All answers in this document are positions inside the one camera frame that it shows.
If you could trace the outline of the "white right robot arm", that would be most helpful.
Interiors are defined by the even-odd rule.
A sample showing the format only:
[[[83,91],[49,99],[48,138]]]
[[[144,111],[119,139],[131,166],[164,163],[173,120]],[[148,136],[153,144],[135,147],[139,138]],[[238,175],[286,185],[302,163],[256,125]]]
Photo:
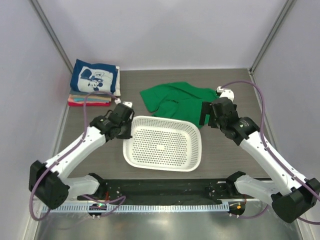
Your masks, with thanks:
[[[199,124],[219,129],[226,138],[249,153],[272,179],[271,183],[237,171],[226,179],[225,192],[231,198],[247,195],[270,205],[277,216],[292,223],[315,206],[320,182],[307,179],[266,142],[258,125],[249,117],[239,117],[237,106],[227,97],[204,101]]]

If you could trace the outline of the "white perforated plastic basket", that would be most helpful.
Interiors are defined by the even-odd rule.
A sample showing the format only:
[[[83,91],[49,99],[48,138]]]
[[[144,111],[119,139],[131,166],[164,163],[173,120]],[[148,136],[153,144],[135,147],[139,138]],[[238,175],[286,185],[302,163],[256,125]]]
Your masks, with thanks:
[[[192,172],[201,163],[201,133],[191,122],[135,116],[130,135],[123,141],[123,157],[135,168]]]

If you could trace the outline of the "green t shirt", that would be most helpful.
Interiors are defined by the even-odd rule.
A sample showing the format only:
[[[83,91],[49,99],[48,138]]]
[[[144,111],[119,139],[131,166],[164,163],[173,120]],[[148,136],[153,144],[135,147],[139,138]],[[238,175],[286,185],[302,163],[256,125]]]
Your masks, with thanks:
[[[156,85],[140,92],[146,109],[153,117],[187,121],[199,125],[202,103],[219,98],[210,88],[199,88],[187,82]]]

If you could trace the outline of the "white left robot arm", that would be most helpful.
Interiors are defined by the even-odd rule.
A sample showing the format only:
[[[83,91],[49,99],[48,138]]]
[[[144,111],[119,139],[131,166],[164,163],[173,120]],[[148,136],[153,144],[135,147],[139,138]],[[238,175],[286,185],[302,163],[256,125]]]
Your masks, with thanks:
[[[108,191],[105,179],[95,173],[77,178],[69,175],[105,143],[113,139],[130,139],[134,114],[132,102],[122,102],[105,115],[86,123],[84,132],[64,150],[46,162],[37,160],[31,165],[29,190],[50,210],[83,195],[95,200],[103,199]]]

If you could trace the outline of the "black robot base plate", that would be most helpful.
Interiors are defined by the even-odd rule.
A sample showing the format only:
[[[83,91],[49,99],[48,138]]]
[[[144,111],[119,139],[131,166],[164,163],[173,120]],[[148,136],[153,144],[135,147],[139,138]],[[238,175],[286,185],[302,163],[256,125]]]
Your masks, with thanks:
[[[199,206],[219,205],[222,200],[243,199],[249,195],[231,195],[224,179],[110,179],[97,198],[115,200],[126,196],[125,205]]]

